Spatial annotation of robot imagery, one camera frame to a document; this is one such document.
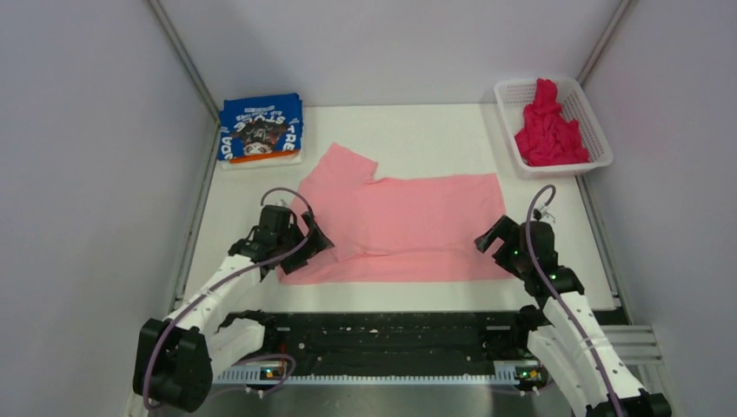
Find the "light pink t-shirt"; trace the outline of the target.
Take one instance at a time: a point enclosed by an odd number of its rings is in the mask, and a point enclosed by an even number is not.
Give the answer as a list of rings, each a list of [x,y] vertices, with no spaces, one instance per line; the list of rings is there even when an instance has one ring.
[[[504,280],[475,239],[506,212],[494,174],[375,178],[378,164],[333,144],[300,182],[291,208],[312,207],[332,242],[285,285]]]

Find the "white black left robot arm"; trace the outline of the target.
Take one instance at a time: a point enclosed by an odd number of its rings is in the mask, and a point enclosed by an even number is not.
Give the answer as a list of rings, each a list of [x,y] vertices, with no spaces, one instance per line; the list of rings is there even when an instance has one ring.
[[[275,268],[288,274],[332,243],[308,206],[301,214],[264,205],[259,222],[235,242],[204,286],[163,319],[146,321],[139,333],[133,392],[152,411],[169,406],[196,411],[215,378],[249,354],[268,359],[279,337],[261,311],[238,304]]]

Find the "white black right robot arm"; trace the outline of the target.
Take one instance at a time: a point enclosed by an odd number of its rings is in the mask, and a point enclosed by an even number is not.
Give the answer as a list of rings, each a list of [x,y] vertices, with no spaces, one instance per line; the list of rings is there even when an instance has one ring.
[[[631,373],[608,339],[573,269],[560,264],[552,226],[502,215],[476,248],[501,244],[495,264],[523,283],[535,303],[519,310],[509,335],[512,351],[534,357],[576,416],[670,416],[664,394],[651,393]]]

